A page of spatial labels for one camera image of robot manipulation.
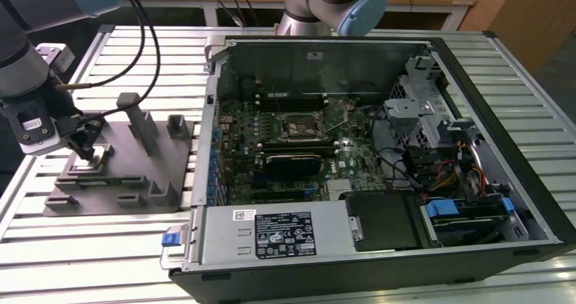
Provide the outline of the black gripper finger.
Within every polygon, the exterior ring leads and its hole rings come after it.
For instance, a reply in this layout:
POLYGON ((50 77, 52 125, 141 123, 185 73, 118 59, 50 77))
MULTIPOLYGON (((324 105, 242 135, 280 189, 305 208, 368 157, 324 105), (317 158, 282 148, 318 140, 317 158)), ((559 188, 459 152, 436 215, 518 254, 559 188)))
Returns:
POLYGON ((68 147, 82 160, 94 158, 94 135, 89 131, 81 131, 68 136, 68 147))

